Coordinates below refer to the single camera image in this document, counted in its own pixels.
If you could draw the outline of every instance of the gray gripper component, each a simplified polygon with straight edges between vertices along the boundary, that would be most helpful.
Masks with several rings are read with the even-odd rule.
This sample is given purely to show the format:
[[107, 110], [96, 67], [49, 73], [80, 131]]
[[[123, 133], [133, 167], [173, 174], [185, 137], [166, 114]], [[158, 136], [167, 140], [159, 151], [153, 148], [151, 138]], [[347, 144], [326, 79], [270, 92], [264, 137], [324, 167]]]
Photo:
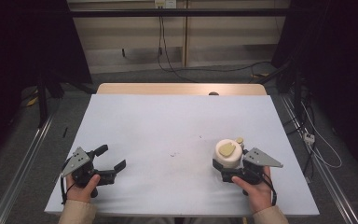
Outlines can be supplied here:
[[86, 162], [90, 160], [90, 157], [83, 150], [83, 148], [78, 147], [71, 159], [66, 164], [65, 168], [63, 168], [61, 172], [61, 177], [65, 177], [71, 174], [73, 171], [84, 165]]
[[265, 152], [261, 151], [257, 147], [252, 148], [248, 153], [244, 155], [244, 159], [259, 166], [272, 166], [272, 167], [283, 167], [283, 164], [276, 161]]

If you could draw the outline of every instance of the sleeve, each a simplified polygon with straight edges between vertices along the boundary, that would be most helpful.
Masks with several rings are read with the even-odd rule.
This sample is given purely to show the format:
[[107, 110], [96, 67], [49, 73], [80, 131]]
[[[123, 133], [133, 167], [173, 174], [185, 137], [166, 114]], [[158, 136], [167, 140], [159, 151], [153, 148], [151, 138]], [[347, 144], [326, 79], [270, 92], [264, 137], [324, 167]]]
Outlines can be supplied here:
[[256, 224], [288, 224], [287, 218], [279, 207], [272, 206], [253, 215]]
[[97, 207], [91, 203], [68, 200], [63, 208], [59, 224], [90, 224]]

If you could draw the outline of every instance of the finger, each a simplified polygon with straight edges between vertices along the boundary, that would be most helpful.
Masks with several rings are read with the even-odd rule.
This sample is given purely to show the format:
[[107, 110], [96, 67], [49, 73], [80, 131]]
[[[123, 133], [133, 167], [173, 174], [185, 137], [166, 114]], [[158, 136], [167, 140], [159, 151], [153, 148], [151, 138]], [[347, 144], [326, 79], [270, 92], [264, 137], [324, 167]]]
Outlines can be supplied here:
[[266, 175], [267, 177], [264, 176], [264, 179], [266, 179], [270, 184], [272, 184], [272, 179], [271, 179], [271, 171], [269, 169], [269, 166], [265, 166], [263, 169], [264, 175]]
[[67, 176], [65, 177], [65, 179], [66, 179], [66, 187], [67, 187], [67, 188], [69, 188], [69, 187], [71, 187], [72, 185], [75, 184], [75, 180], [74, 180], [74, 178], [72, 177], [72, 174], [67, 175]]
[[271, 177], [271, 170], [269, 169], [269, 166], [265, 166], [263, 171], [265, 175]]
[[252, 193], [255, 191], [255, 187], [249, 184], [248, 182], [242, 180], [241, 178], [237, 176], [233, 176], [231, 178], [232, 182], [234, 182], [236, 185], [240, 186], [242, 189], [244, 189], [248, 193]]
[[92, 191], [97, 187], [98, 182], [100, 182], [101, 177], [99, 175], [94, 175], [90, 180], [87, 186], [84, 188], [84, 190], [91, 194]]

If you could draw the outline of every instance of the table surface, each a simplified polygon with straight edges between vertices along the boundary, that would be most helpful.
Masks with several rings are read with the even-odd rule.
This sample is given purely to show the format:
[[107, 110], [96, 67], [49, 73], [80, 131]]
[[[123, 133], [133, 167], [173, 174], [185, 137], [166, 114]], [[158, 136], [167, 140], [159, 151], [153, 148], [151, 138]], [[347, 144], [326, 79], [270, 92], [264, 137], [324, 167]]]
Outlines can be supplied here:
[[267, 95], [260, 84], [104, 83], [97, 94]]
[[[211, 91], [221, 96], [207, 96]], [[94, 161], [97, 169], [127, 160], [114, 185], [98, 187], [92, 202], [102, 215], [246, 217], [251, 212], [241, 189], [223, 183], [212, 167], [214, 145], [238, 136], [245, 148], [259, 147], [283, 163], [271, 175], [287, 216], [319, 214], [261, 85], [103, 84], [91, 97], [69, 155], [78, 146], [90, 151], [107, 144], [106, 155]], [[59, 185], [45, 211], [62, 211]]]

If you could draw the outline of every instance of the cabinet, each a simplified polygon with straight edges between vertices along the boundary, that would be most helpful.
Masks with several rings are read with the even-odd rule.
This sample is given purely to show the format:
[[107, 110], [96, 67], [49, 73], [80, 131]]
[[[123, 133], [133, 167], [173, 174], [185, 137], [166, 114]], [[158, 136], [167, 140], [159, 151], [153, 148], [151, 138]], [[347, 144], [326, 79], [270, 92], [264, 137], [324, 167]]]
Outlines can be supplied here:
[[[155, 7], [150, 0], [68, 2], [71, 9]], [[289, 0], [177, 0], [177, 8], [288, 8], [289, 4]], [[270, 61], [284, 17], [165, 17], [163, 21], [172, 66], [191, 67]], [[158, 46], [164, 48], [162, 39], [159, 44], [159, 18], [74, 18], [74, 22], [91, 73], [158, 68]], [[123, 49], [137, 57], [118, 57]]]

